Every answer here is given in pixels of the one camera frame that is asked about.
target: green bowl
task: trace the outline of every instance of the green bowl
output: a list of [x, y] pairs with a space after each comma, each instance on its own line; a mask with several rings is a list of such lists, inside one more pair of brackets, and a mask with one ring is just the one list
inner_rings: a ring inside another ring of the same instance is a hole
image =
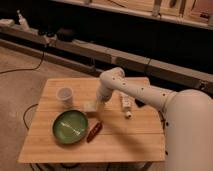
[[63, 144], [81, 140], [87, 133], [88, 120], [84, 113], [69, 110], [59, 115], [53, 124], [55, 138]]

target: table top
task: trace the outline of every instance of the table top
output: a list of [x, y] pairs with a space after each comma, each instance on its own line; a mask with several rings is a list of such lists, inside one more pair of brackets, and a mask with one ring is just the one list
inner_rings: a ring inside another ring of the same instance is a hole
[[[149, 84], [147, 78], [127, 78]], [[132, 117], [125, 119], [118, 91], [114, 91], [102, 112], [88, 114], [89, 130], [98, 120], [103, 129], [90, 142], [86, 137], [71, 145], [59, 144], [52, 133], [54, 120], [65, 109], [56, 99], [60, 87], [74, 90], [74, 109], [83, 111], [85, 101], [96, 99], [98, 78], [49, 79], [20, 152], [20, 163], [90, 163], [163, 161], [165, 138], [157, 111], [132, 102]]]

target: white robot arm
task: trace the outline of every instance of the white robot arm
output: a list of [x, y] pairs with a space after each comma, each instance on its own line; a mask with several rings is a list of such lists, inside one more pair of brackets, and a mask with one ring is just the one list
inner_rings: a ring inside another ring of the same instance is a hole
[[103, 72], [97, 100], [107, 102], [120, 90], [164, 113], [166, 171], [213, 171], [213, 100], [197, 90], [175, 92], [123, 77], [121, 68]]

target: wall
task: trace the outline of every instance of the wall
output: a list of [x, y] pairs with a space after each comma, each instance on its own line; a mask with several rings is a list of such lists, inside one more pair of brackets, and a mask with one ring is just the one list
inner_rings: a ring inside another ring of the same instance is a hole
[[213, 31], [48, 0], [0, 2], [0, 18], [18, 22], [17, 9], [35, 28], [72, 28], [79, 39], [213, 73]]

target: wire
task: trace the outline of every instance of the wire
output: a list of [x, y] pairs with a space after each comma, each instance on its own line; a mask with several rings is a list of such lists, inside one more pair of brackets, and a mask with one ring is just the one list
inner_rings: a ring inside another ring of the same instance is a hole
[[110, 163], [107, 164], [106, 171], [109, 171]]
[[64, 169], [74, 169], [74, 168], [78, 167], [80, 165], [80, 163], [73, 164], [72, 166], [68, 166], [68, 165], [65, 165], [63, 163], [60, 163], [60, 165]]
[[152, 166], [152, 162], [147, 162], [141, 169], [141, 171], [148, 171], [148, 169]]
[[10, 73], [10, 72], [17, 72], [17, 71], [34, 71], [34, 70], [37, 70], [41, 66], [41, 64], [43, 63], [43, 61], [44, 61], [45, 49], [46, 49], [46, 45], [45, 45], [45, 47], [43, 49], [43, 52], [42, 52], [41, 61], [39, 62], [39, 64], [36, 67], [34, 67], [34, 68], [13, 69], [13, 70], [8, 70], [8, 71], [2, 71], [2, 72], [0, 72], [0, 74], [6, 74], [6, 73]]
[[30, 163], [29, 165], [30, 165], [30, 168], [32, 169], [32, 171], [35, 171], [35, 169], [33, 168], [32, 163]]
[[192, 4], [191, 11], [194, 9], [194, 7], [195, 7], [195, 4], [196, 4], [196, 1], [197, 1], [197, 0], [194, 0], [194, 2], [193, 2], [193, 4]]
[[109, 1], [109, 2], [111, 2], [111, 3], [113, 3], [113, 4], [118, 5], [119, 7], [126, 8], [124, 5], [121, 5], [121, 4], [119, 4], [119, 3], [117, 3], [117, 2], [115, 2], [115, 1], [113, 1], [113, 0], [107, 0], [107, 1]]
[[147, 65], [145, 66], [145, 69], [144, 69], [144, 74], [146, 75], [146, 76], [148, 76], [147, 75], [147, 70], [148, 70], [148, 67], [149, 67], [149, 64], [150, 64], [150, 62], [151, 62], [151, 58], [149, 59], [149, 62], [147, 63]]
[[49, 171], [55, 171], [54, 166], [51, 166], [51, 165], [48, 164], [48, 163], [43, 163], [42, 165], [43, 165], [44, 167], [46, 167]]
[[41, 166], [39, 166], [38, 163], [35, 163], [35, 165], [37, 166], [37, 168], [38, 168], [40, 171], [43, 171], [43, 169], [41, 168]]
[[95, 65], [95, 59], [94, 58], [91, 58], [90, 66], [92, 67], [91, 71], [95, 72], [96, 71], [96, 65]]
[[159, 114], [160, 121], [162, 123], [163, 129], [165, 129], [166, 119], [165, 119], [165, 117], [164, 117], [162, 112], [158, 111], [158, 114]]
[[30, 109], [32, 109], [33, 107], [36, 107], [37, 105], [38, 105], [38, 104], [31, 105], [30, 107], [28, 107], [28, 108], [25, 110], [25, 112], [24, 112], [24, 114], [23, 114], [22, 119], [23, 119], [23, 121], [24, 121], [24, 125], [25, 125], [25, 127], [27, 128], [27, 130], [29, 130], [29, 126], [28, 126], [27, 123], [26, 123], [26, 119], [25, 119], [26, 114], [27, 114], [27, 112], [28, 112]]
[[[38, 105], [38, 104], [33, 104], [33, 105], [29, 106], [29, 107], [25, 110], [25, 112], [24, 112], [24, 114], [23, 114], [22, 119], [23, 119], [23, 121], [24, 121], [24, 125], [25, 125], [25, 127], [27, 128], [27, 130], [29, 130], [29, 126], [27, 125], [26, 120], [25, 120], [26, 114], [27, 114], [27, 112], [28, 112], [30, 109], [36, 107], [37, 105]], [[32, 169], [32, 171], [35, 171], [35, 169], [33, 168], [32, 163], [30, 163], [29, 165], [30, 165], [30, 168]], [[43, 169], [41, 168], [41, 166], [40, 166], [38, 163], [35, 163], [35, 165], [37, 166], [37, 168], [38, 168], [40, 171], [43, 171]]]

